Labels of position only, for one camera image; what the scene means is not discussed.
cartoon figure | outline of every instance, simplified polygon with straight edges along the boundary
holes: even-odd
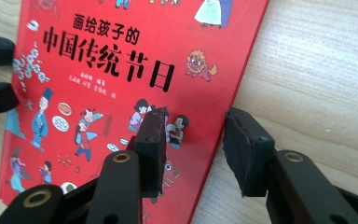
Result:
[[[45,151],[40,145],[42,138],[48,135],[48,121],[46,120],[45,110],[48,108],[48,101],[52,94],[53,92],[51,89],[46,87],[45,92],[39,101],[39,111],[34,116],[31,124],[32,130],[34,131],[34,141],[32,141],[31,144],[41,152]]]
[[[86,124],[87,129],[90,128],[92,122],[103,117],[103,114],[94,113],[94,111],[95,109],[86,109],[83,113],[80,113],[80,115],[83,116],[83,119],[81,119],[80,122]]]
[[[25,188],[22,187],[21,180],[27,179],[32,180],[32,178],[28,175],[26,170],[23,168],[25,163],[20,161],[20,147],[17,147],[13,150],[13,154],[10,158],[10,167],[13,170],[13,176],[10,178],[11,187],[16,190],[16,194],[22,193],[25,191]]]
[[[116,7],[119,8],[121,5],[124,6],[124,9],[129,9],[130,0],[116,0]]]
[[[142,120],[144,119],[143,116],[147,112],[148,104],[146,99],[140,99],[136,102],[136,105],[133,107],[135,113],[130,118],[130,131],[136,133],[138,132],[139,128],[141,127]]]
[[[177,178],[179,178],[179,175],[181,174],[181,172],[176,169],[173,162],[168,159],[165,162],[164,168],[164,176],[162,177],[162,193],[159,195],[160,197],[164,196],[165,189],[171,188],[175,185]],[[156,203],[158,201],[157,198],[151,198],[150,200],[152,203]]]
[[[86,160],[91,160],[91,145],[89,140],[98,136],[96,133],[87,132],[86,124],[79,122],[77,125],[75,134],[75,144],[79,146],[77,152],[75,153],[76,156],[79,156],[82,153],[86,154]]]
[[[44,177],[43,184],[51,184],[51,162],[45,161],[45,167],[40,167],[39,171]]]
[[[216,75],[217,65],[215,64],[211,70],[208,69],[208,65],[205,60],[205,55],[202,50],[196,49],[191,51],[187,56],[187,71],[186,75],[192,77],[202,77],[205,81],[210,82],[211,76]]]
[[[25,135],[20,131],[19,113],[17,113],[16,109],[7,111],[5,129],[17,135],[18,137],[25,139]]]
[[[34,102],[32,102],[31,99],[28,99],[24,105],[25,108],[27,108],[28,112],[31,112],[34,109]]]
[[[173,124],[175,127],[174,131],[170,133],[170,142],[171,147],[179,149],[183,142],[183,129],[189,124],[188,118],[186,115],[179,115],[176,118],[176,122]]]
[[[220,8],[222,10],[221,13],[222,20],[219,28],[228,26],[228,20],[231,15],[231,9],[232,9],[232,1],[233,0],[220,0]]]
[[[197,11],[194,19],[202,22],[202,28],[206,28],[206,24],[220,25],[221,13],[219,0],[205,0]]]
[[[112,123],[112,116],[104,116],[102,113],[95,113],[95,109],[86,109],[80,113],[83,118],[79,121],[86,125],[87,130],[98,135],[107,136]]]

wooden table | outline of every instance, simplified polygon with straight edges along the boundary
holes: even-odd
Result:
[[[269,3],[234,105],[277,148],[308,155],[333,184],[358,194],[358,1],[325,2]],[[0,36],[16,41],[19,11],[19,1],[0,0]],[[0,68],[0,81],[10,71]],[[4,126],[0,114],[0,154]],[[193,223],[269,223],[264,203],[241,197],[220,147]]]

book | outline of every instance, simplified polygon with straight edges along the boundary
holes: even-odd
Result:
[[[0,199],[98,177],[165,106],[163,193],[144,223],[189,223],[268,1],[24,0]]]

cartoon child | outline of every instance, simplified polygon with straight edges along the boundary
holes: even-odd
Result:
[[[86,154],[86,160],[91,160],[91,146],[89,140],[98,136],[96,133],[87,132],[87,126],[83,122],[79,122],[76,126],[76,134],[75,134],[75,144],[79,146],[76,156],[79,156],[82,153]]]
[[[42,97],[39,100],[39,111],[32,120],[32,130],[34,131],[34,141],[31,144],[44,152],[45,149],[41,147],[42,138],[48,135],[48,121],[46,120],[45,110],[48,108],[48,101],[53,94],[49,87],[46,87]]]
[[[186,115],[179,115],[176,118],[176,122],[174,123],[175,131],[170,134],[170,142],[171,147],[179,149],[183,142],[183,129],[187,127],[189,124],[188,118]]]
[[[17,193],[22,193],[25,191],[25,188],[22,187],[21,180],[32,178],[28,175],[28,173],[24,170],[25,163],[20,161],[19,158],[20,148],[17,147],[14,149],[13,154],[10,158],[10,167],[13,170],[13,176],[10,178],[11,187],[16,190]]]
[[[43,184],[51,184],[51,162],[45,161],[45,167],[40,167],[39,171],[45,178],[45,182]]]
[[[103,117],[103,114],[94,113],[94,111],[95,110],[86,109],[83,113],[80,113],[83,116],[83,119],[81,119],[80,122],[86,124],[87,129],[90,128],[92,122]]]
[[[139,128],[141,127],[142,120],[144,119],[143,116],[147,112],[148,104],[146,99],[140,99],[136,102],[136,105],[133,107],[135,113],[130,118],[130,125],[129,129],[133,133],[138,132]]]

illustration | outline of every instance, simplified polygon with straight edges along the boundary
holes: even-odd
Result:
[[[14,190],[16,190],[16,194],[20,194],[25,191],[25,188],[22,187],[22,179],[32,180],[24,169],[26,166],[25,163],[20,160],[20,150],[20,147],[15,148],[10,157],[10,167],[13,170],[13,176],[10,178],[10,185]]]
[[[60,112],[65,116],[69,116],[72,114],[71,106],[64,102],[58,104],[58,110],[60,110]]]
[[[7,111],[5,129],[17,135],[18,137],[25,139],[25,135],[20,131],[19,113],[16,109]]]
[[[27,28],[36,32],[39,29],[39,23],[37,21],[34,21],[34,20],[29,21],[27,23]]]
[[[233,0],[220,0],[220,9],[222,10],[221,13],[221,24],[219,28],[227,27],[228,21],[231,16],[231,9],[232,9],[232,1]]]
[[[45,166],[40,167],[39,172],[43,176],[42,184],[51,184],[51,162],[45,161]]]
[[[82,119],[79,122],[86,125],[87,130],[98,135],[107,136],[110,131],[110,125],[112,124],[112,116],[104,116],[102,113],[96,113],[95,109],[86,109],[80,113]]]
[[[34,102],[31,99],[28,99],[24,103],[25,108],[27,108],[28,112],[31,112],[34,109]]]
[[[116,7],[123,5],[124,9],[129,9],[130,0],[116,0]]]
[[[135,113],[133,113],[130,118],[129,130],[133,133],[138,132],[141,127],[142,120],[144,119],[144,115],[147,112],[148,104],[146,99],[140,99],[136,102],[136,105],[133,107]]]
[[[31,49],[30,54],[26,56],[22,54],[20,59],[13,59],[13,70],[15,73],[19,73],[19,80],[21,81],[23,91],[26,91],[25,82],[23,82],[24,78],[31,78],[33,72],[37,74],[41,83],[50,81],[50,78],[40,68],[42,62],[37,60],[38,56],[39,51],[37,50],[36,42],[34,42],[34,48]]]
[[[62,163],[63,167],[68,167],[72,165],[72,160],[69,159],[68,155],[66,155],[65,159],[62,159],[60,155],[57,155],[57,157],[57,161],[59,163]]]
[[[61,189],[63,194],[66,194],[68,192],[71,192],[74,189],[77,189],[77,186],[71,182],[65,182],[63,184],[61,184]]]
[[[107,149],[109,149],[112,152],[120,151],[120,148],[118,148],[115,144],[109,143],[107,144]]]
[[[68,121],[66,121],[63,117],[54,116],[52,119],[54,127],[60,132],[67,132],[69,130]]]
[[[183,129],[189,124],[186,115],[179,115],[173,125],[167,125],[167,131],[170,133],[171,147],[179,149],[185,136]]]
[[[175,185],[176,180],[181,174],[181,172],[176,169],[173,162],[168,159],[165,162],[164,168],[164,176],[162,177],[162,193],[159,195],[159,197],[164,196],[165,189],[171,188]],[[152,203],[156,203],[158,201],[157,198],[151,198],[150,200]]]
[[[48,135],[48,121],[46,119],[45,110],[48,108],[48,101],[50,101],[52,94],[53,91],[49,87],[46,87],[39,100],[39,111],[31,123],[32,130],[34,131],[34,141],[32,141],[31,144],[41,152],[45,151],[41,146],[42,138]]]
[[[209,70],[205,60],[204,52],[200,49],[191,51],[190,55],[187,56],[187,71],[186,75],[191,77],[202,77],[205,81],[210,82],[211,76],[216,75],[217,65],[212,66]]]
[[[222,23],[222,11],[219,0],[205,0],[194,19],[202,23],[202,28],[206,28],[207,24],[220,25]]]
[[[82,153],[86,154],[86,160],[91,160],[91,145],[89,140],[92,140],[96,136],[97,133],[87,132],[87,126],[85,123],[80,121],[75,129],[75,144],[78,145],[78,149],[75,153],[76,156],[80,156]]]

